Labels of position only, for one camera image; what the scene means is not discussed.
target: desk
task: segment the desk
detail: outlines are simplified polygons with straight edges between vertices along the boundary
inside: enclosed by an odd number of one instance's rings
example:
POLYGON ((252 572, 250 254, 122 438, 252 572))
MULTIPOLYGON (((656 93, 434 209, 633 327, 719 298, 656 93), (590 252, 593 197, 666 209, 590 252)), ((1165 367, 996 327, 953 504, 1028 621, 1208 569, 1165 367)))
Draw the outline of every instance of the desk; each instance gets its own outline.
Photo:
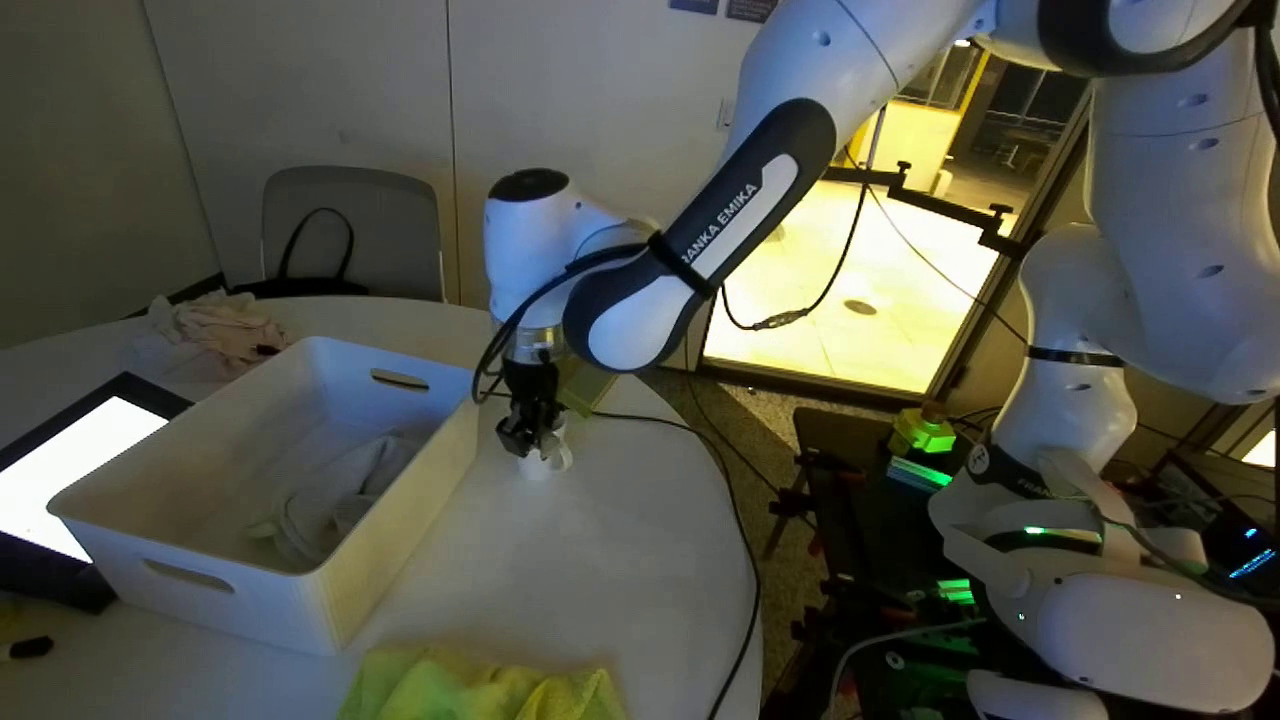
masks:
MULTIPOLYGON (((471 364, 490 317, 415 298, 272 298, 290 332, 325 332, 471 364)), ((133 367, 201 398, 225 374, 156 354, 143 320, 0 351, 0 445, 101 381, 133 367)), ((641 381, 600 409, 671 414, 641 381)), ((128 603, 81 617, 52 603, 0 613, 0 641, 52 634, 57 652, 0 665, 6 714, 334 714, 360 652, 453 645, 509 665, 607 665, 637 720, 696 720, 754 621, 754 569, 709 448, 676 427, 586 421, 575 466, 522 481, 490 433, 471 476, 346 657, 291 657, 128 603)), ((762 710, 762 632, 719 714, 762 710)))

